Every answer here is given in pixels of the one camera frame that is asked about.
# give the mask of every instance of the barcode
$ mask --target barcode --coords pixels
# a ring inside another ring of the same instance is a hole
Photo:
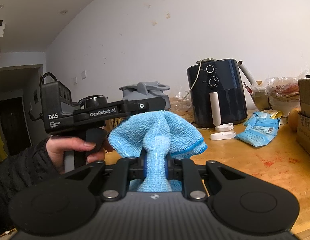
[[[270,128],[268,129],[267,133],[272,133],[273,129],[274,129],[274,127],[270,127]]]

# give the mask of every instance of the blue microfiber towel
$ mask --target blue microfiber towel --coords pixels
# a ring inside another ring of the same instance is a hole
[[[145,148],[146,178],[130,184],[131,191],[143,192],[181,191],[179,181],[166,179],[165,156],[190,158],[207,149],[201,133],[169,111],[133,115],[112,130],[109,142],[122,157],[139,157]]]

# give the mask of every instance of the air fryer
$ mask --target air fryer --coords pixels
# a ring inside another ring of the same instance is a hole
[[[191,88],[196,80],[200,61],[187,69]],[[199,127],[237,124],[247,118],[247,107],[236,60],[202,60],[198,79],[190,92],[194,120]]]

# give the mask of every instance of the wall outlet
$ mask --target wall outlet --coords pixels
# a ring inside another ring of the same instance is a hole
[[[82,79],[86,78],[86,70],[82,71]]]

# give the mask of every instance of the ceiling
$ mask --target ceiling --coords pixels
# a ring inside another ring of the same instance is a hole
[[[0,0],[5,22],[1,52],[45,51],[60,31],[93,0]]]
[[[34,66],[9,70],[0,69],[0,92],[22,89],[33,75],[38,75],[38,70],[39,68]]]

